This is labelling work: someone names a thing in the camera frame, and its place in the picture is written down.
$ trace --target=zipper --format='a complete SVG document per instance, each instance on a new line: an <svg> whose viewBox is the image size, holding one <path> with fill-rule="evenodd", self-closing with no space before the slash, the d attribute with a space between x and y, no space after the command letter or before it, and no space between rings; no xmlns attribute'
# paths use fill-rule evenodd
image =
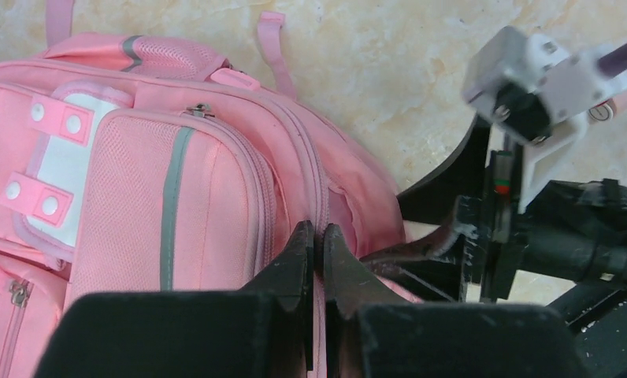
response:
<svg viewBox="0 0 627 378"><path fill-rule="evenodd" d="M318 158L313 142L310 140L306 130L302 124L302 122L297 119L292 112L288 109L284 108L281 104L274 102L270 98L265 96L261 96L254 92L243 91L233 87L227 87L220 84L212 84L212 83L196 83L188 80L163 80L158 78L151 78L148 76L143 76L140 74L132 73L132 72L122 72L122 71L109 71L105 69L95 69L92 67L88 67L85 65L79 65L76 63L70 63L66 61L48 61L43 58L32 58L32 59L24 59L20 61L10 61L0 63L0 69L3 67L15 67L15 66L28 66L29 68L40 67L44 69L59 69L65 70L67 72L74 72L78 74L84 74L87 76L100 76L104 78L114 78L119 80L134 80L141 83L152 83L156 85L160 85L163 87L171 87L171 88L191 88L200 91L207 91L212 93L218 93L222 95L229 95L235 98L241 98L246 101L253 102L255 105L262 107L263 109L270 112L276 119L280 120L282 124L292 124L295 128L296 134L293 135L289 132L291 139L295 139L297 136L302 140L302 143L305 147L306 157L309 158L311 165L316 165L317 169L312 168L312 185L315 187L313 189L313 196L316 203L313 208L315 209L314 217L316 218L316 229L319 234L322 235L322 232L325 230L329 220L329 206L327 202L324 202L327 197L327 183L324 181L324 173L322 172L322 166L320 162L320 158ZM281 113L286 113L286 117L278 114L278 112L274 112L274 108L277 108Z"/></svg>
<svg viewBox="0 0 627 378"><path fill-rule="evenodd" d="M26 305L28 304L28 298L31 296L32 288L33 284L27 280L14 280L9 285L9 293L12 295L10 301L14 307L12 310L12 316L9 320L9 326L7 328L5 345L3 346L1 353L0 378L7 378L7 376L9 376L9 370L12 367L12 360L14 358L14 351L17 348L19 331L21 329L21 324L24 321L24 313Z"/></svg>
<svg viewBox="0 0 627 378"><path fill-rule="evenodd" d="M271 88L265 88L265 87L263 87L262 89L264 89L265 91L268 91L268 92L269 92L269 93L271 93L272 95L278 95L278 96L283 96L283 95L284 95L284 94L282 94L282 93L280 93L280 92L278 92L278 91L275 91L275 90L273 90L273 89L271 89ZM323 124L325 124L325 126L327 126L327 127L328 127L328 128L329 128L332 132L334 132L335 134L337 134L337 135L338 135L341 139L343 139L343 141L344 141L344 142L347 142L347 141L346 141L346 138L344 138L344 136L343 136L343 135L341 135L341 133L339 132L339 130L337 130L337 129L336 129L334 126L332 126L329 122L327 122L326 120L324 120L321 116L319 116L319 115L318 115L318 113L316 113L316 112L314 112L313 110L311 110L311 109L309 108L309 106L306 106L306 105L304 105L304 104L300 104L300 103L297 103L297 105L301 106L302 108L304 108L304 109L306 109L306 110L309 110L309 112L310 112L310 113L312 113L314 116L316 116L316 118L318 118L318 120L320 120Z"/></svg>
<svg viewBox="0 0 627 378"><path fill-rule="evenodd" d="M248 140L232 126L216 118L209 104L197 104L186 108L184 115L201 118L206 123L212 124L219 130L225 132L249 158L250 165L254 168L254 173L258 179L258 204L263 204L263 211L266 222L264 231L258 234L257 250L261 251L261 261L256 261L254 274L257 274L271 260L272 248L274 247L274 224L276 223L276 199L273 194L273 187L270 185L271 173L265 159L258 155L258 152L251 146Z"/></svg>

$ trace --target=marble floor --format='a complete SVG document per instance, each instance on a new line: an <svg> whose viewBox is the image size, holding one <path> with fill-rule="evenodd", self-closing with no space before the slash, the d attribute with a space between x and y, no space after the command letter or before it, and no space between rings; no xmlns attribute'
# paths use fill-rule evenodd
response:
<svg viewBox="0 0 627 378"><path fill-rule="evenodd" d="M458 144L469 58L501 27L576 49L627 40L627 0L77 0L74 32L182 36L210 44L270 85L255 25L288 15L284 55L300 98L378 156L402 188ZM0 0L0 61L45 48L45 0ZM627 112L597 124L559 175L627 185ZM548 303L571 283L521 274L510 300Z"/></svg>

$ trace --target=pink mesh fabric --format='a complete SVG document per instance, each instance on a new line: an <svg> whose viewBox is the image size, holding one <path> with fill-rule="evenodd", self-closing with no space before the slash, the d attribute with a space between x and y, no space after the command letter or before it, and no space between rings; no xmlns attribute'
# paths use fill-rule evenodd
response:
<svg viewBox="0 0 627 378"><path fill-rule="evenodd" d="M163 183L179 129L128 117L100 126L68 298L160 289Z"/></svg>
<svg viewBox="0 0 627 378"><path fill-rule="evenodd" d="M132 48L142 61L130 72L162 79L204 80L205 77L200 78L201 72L209 71L210 75L221 66L228 65L208 46L186 39L140 37Z"/></svg>

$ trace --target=snap button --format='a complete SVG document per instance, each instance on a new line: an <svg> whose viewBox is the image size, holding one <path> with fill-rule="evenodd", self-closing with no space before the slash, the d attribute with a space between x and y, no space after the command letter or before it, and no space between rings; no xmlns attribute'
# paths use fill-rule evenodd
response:
<svg viewBox="0 0 627 378"><path fill-rule="evenodd" d="M45 215L52 215L58 210L58 200L56 197L47 197L43 201L42 210Z"/></svg>
<svg viewBox="0 0 627 378"><path fill-rule="evenodd" d="M35 122L40 122L44 118L44 105L39 102L36 102L31 107L31 118Z"/></svg>
<svg viewBox="0 0 627 378"><path fill-rule="evenodd" d="M73 114L65 121L65 128L70 134L76 134L82 129L82 120Z"/></svg>
<svg viewBox="0 0 627 378"><path fill-rule="evenodd" d="M9 185L5 189L5 196L7 197L7 199L15 199L16 197L19 197L20 193L21 185L17 181L9 183Z"/></svg>

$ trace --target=white patch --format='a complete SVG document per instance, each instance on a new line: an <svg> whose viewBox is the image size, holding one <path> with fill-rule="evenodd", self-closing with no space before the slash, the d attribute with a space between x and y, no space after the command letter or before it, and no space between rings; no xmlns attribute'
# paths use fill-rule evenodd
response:
<svg viewBox="0 0 627 378"><path fill-rule="evenodd" d="M54 227L34 217L26 217L26 219L33 228L67 246L74 247L80 226L83 194L95 133L100 120L110 111L118 109L118 106L98 100L88 94L71 94L65 98L65 102L95 111L88 144L81 146L63 138L50 137L36 178L72 193L74 198L61 227ZM73 120L72 124L66 126L74 127L74 122Z"/></svg>

